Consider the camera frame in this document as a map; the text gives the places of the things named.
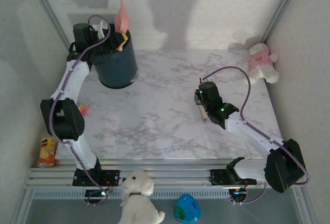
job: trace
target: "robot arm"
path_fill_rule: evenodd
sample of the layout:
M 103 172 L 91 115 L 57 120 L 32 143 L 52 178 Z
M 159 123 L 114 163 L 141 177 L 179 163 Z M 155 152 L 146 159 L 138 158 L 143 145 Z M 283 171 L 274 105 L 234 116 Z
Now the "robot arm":
M 41 111 L 43 113 L 44 121 L 47 130 L 50 132 L 49 116 L 51 112 L 51 106 L 54 99 L 61 91 L 62 85 L 68 72 L 72 69 L 72 65 L 75 60 L 67 62 L 67 69 L 64 76 L 54 94 L 49 100 L 43 100 L 41 102 Z M 79 61 L 79 63 L 73 69 L 69 80 L 66 82 L 66 87 L 58 102 L 55 106 L 53 114 L 53 128 L 56 135 L 65 142 L 65 146 L 72 152 L 71 149 L 78 155 L 83 165 L 87 170 L 95 167 L 97 158 L 90 150 L 85 136 L 85 121 L 77 107 L 77 98 L 80 92 L 84 79 L 89 74 L 90 66 L 85 61 Z M 76 160 L 77 169 L 83 170 L 79 161 Z
M 265 181 L 280 193 L 285 192 L 303 177 L 304 172 L 301 168 L 276 145 L 278 143 L 289 150 L 305 167 L 298 143 L 292 139 L 283 141 L 252 121 L 243 120 L 238 108 L 222 101 L 214 82 L 199 85 L 195 92 L 195 102 L 203 107 L 200 108 L 202 116 L 207 115 L 213 123 L 238 135 L 263 156 L 264 159 L 235 159 L 227 167 L 227 171 L 234 174 L 233 177 Z

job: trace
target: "stuffed animal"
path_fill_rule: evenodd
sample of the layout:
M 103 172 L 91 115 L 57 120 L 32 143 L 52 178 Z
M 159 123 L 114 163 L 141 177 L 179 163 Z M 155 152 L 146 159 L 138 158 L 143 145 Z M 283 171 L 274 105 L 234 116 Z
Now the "stuffed animal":
M 278 60 L 278 54 L 269 54 L 269 48 L 264 43 L 258 43 L 250 48 L 249 58 L 249 78 L 251 84 L 255 84 L 258 79 L 264 78 L 268 83 L 276 83 L 279 73 L 273 65 Z
M 158 212 L 149 196 L 154 192 L 154 182 L 145 171 L 137 170 L 123 179 L 123 213 L 118 224 L 159 224 L 165 218 Z

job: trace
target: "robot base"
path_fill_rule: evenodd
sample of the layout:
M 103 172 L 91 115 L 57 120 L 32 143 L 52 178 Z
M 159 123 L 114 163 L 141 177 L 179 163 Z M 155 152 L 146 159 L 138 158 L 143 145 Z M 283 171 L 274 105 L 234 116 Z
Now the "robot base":
M 230 162 L 226 167 L 227 169 L 214 169 L 210 170 L 211 177 L 209 181 L 212 183 L 212 186 L 215 185 L 245 185 L 248 183 L 249 185 L 257 185 L 257 181 L 254 179 L 242 179 L 240 178 L 235 170 L 235 165 L 243 160 L 244 157 L 238 157 L 237 159 Z
M 99 160 L 97 159 L 95 167 L 88 170 L 92 179 L 94 179 L 100 186 L 118 186 L 120 171 L 119 170 L 102 170 Z M 73 186 L 95 186 L 94 183 L 88 178 L 83 170 L 76 169 L 72 182 Z

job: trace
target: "marble surface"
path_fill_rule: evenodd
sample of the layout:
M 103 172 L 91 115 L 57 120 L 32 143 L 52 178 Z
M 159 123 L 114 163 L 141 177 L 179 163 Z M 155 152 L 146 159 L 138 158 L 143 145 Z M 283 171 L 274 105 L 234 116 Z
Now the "marble surface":
M 223 66 L 246 69 L 245 50 L 136 50 L 140 76 L 112 90 L 95 70 L 85 79 L 78 103 L 89 104 L 85 136 L 99 159 L 207 159 L 261 157 L 235 134 L 203 122 L 194 102 L 199 77 Z M 243 75 L 225 70 L 215 83 L 225 102 L 241 107 L 247 92 Z M 280 135 L 264 81 L 253 85 L 244 115 Z M 72 159 L 59 145 L 56 159 Z

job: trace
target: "metal frame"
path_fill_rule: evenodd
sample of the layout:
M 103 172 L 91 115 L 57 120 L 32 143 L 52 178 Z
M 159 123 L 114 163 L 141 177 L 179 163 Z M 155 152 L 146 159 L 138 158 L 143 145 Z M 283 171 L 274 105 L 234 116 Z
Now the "metal frame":
M 260 42 L 268 43 L 291 0 L 281 0 Z
M 117 169 L 120 177 L 126 177 L 132 170 L 143 169 L 155 181 L 153 199 L 177 199 L 183 193 L 190 193 L 200 199 L 228 198 L 228 189 L 235 185 L 211 186 L 208 181 L 211 169 L 224 169 L 232 159 L 191 160 L 101 160 L 103 169 Z M 59 160 L 52 168 L 31 168 L 10 224 L 25 223 L 33 199 L 84 199 L 86 189 L 96 187 L 72 186 L 75 171 L 74 160 Z M 263 188 L 263 182 L 249 188 Z M 302 224 L 318 224 L 305 187 L 292 187 Z M 120 189 L 114 188 L 109 199 L 119 199 Z
M 48 3 L 48 0 L 38 0 L 38 1 L 40 2 L 42 8 L 44 9 L 46 15 L 49 17 L 49 20 L 53 25 L 55 32 L 58 34 L 65 49 L 69 50 L 70 42 L 67 36 L 65 35 L 64 30 L 62 29 L 60 23 L 58 22 L 57 17 L 54 14 L 50 4 Z
M 121 179 L 136 169 L 143 169 L 154 179 L 155 189 L 170 188 L 215 188 L 209 182 L 211 169 L 226 169 L 232 159 L 106 159 L 100 160 L 102 169 L 120 170 Z M 94 189 L 91 187 L 72 186 L 76 164 L 74 160 L 58 160 L 52 168 L 30 168 L 24 189 Z M 240 186 L 225 185 L 217 188 L 239 188 Z M 256 188 L 262 188 L 259 182 Z

